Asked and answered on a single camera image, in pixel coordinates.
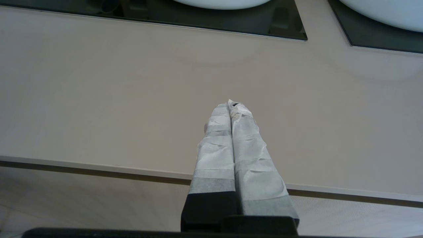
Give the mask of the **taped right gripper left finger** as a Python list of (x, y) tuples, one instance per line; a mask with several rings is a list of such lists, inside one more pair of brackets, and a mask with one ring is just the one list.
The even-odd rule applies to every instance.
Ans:
[(234, 148), (228, 104), (219, 104), (205, 125), (197, 161), (181, 213), (181, 231), (216, 232), (237, 214)]

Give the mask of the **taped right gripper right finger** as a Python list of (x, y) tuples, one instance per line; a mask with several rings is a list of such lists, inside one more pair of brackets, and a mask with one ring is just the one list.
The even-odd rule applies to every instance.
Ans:
[(289, 217), (299, 226), (299, 215), (287, 187), (273, 163), (251, 111), (229, 100), (235, 182), (241, 214), (245, 216)]

